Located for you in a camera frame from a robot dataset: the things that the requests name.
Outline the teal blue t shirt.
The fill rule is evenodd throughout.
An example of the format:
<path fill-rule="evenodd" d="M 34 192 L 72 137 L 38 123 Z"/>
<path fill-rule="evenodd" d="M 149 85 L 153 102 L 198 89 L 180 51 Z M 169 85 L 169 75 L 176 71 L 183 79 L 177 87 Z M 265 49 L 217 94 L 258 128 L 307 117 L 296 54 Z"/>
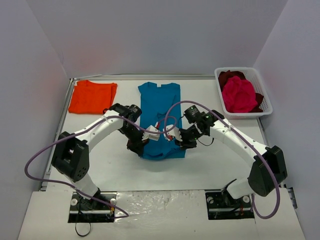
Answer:
<path fill-rule="evenodd" d="M 159 129 L 164 128 L 164 118 L 169 108 L 181 100 L 180 85 L 176 83 L 162 84 L 146 82 L 138 87 L 140 92 L 140 126 L 147 129 L 161 121 Z M 142 158 L 153 161 L 184 158 L 186 152 L 181 150 L 174 141 L 167 141 L 164 135 L 159 140 L 150 140 L 144 146 Z"/>

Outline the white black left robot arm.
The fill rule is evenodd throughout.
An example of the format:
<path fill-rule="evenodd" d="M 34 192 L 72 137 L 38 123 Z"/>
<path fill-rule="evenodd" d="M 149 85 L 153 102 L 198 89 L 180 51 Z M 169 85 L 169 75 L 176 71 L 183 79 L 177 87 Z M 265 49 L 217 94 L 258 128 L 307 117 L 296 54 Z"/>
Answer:
<path fill-rule="evenodd" d="M 82 203 L 89 209 L 95 209 L 101 200 L 107 200 L 88 173 L 91 150 L 108 135 L 119 131 L 128 139 L 127 149 L 141 157 L 148 141 L 143 140 L 143 132 L 133 125 L 141 114 L 142 110 L 134 104 L 116 103 L 82 131 L 65 131 L 59 135 L 51 165 L 81 191 Z"/>

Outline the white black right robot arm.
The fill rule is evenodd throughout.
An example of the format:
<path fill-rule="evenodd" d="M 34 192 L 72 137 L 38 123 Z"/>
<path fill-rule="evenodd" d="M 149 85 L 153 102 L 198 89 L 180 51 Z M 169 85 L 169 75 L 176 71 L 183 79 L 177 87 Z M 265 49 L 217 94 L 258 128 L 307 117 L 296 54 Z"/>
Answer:
<path fill-rule="evenodd" d="M 222 189 L 222 202 L 229 207 L 246 195 L 267 196 L 275 189 L 274 182 L 282 183 L 288 176 L 283 151 L 278 146 L 268 147 L 255 141 L 232 126 L 217 111 L 200 112 L 195 105 L 185 110 L 184 115 L 191 125 L 175 133 L 175 143 L 182 149 L 192 149 L 202 136 L 212 137 L 241 157 L 250 167 L 248 177 L 234 179 Z"/>

